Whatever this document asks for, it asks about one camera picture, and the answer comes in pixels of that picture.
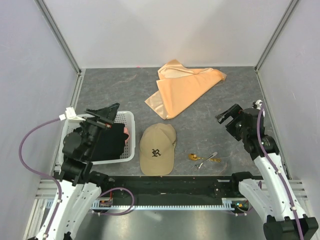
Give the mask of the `peach satin napkin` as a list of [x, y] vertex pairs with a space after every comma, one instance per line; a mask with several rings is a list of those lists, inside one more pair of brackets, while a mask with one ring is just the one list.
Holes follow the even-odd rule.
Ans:
[[158, 90], [145, 103], [163, 120], [173, 119], [227, 75], [217, 69], [186, 68], [176, 59], [158, 71]]

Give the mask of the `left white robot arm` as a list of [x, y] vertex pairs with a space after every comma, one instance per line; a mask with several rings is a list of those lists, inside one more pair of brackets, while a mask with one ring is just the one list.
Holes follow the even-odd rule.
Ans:
[[57, 186], [49, 213], [35, 240], [73, 240], [82, 221], [96, 198], [106, 196], [110, 185], [108, 176], [92, 171], [93, 149], [102, 131], [111, 129], [119, 103], [100, 109], [87, 109], [87, 117], [68, 107], [58, 117], [59, 121], [80, 123], [80, 130], [67, 134], [63, 140], [63, 163], [57, 176], [46, 176]]

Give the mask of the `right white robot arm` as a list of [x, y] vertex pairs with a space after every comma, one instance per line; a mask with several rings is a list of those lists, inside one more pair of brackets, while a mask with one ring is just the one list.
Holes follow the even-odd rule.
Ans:
[[276, 141], [265, 133], [264, 108], [261, 101], [252, 108], [243, 109], [234, 104], [216, 115], [227, 132], [244, 149], [259, 169], [267, 193], [264, 193], [250, 172], [232, 174], [229, 191], [235, 197], [244, 196], [263, 221], [263, 232], [267, 240], [310, 240], [319, 228], [315, 217], [307, 213], [297, 200], [284, 171], [282, 158]]

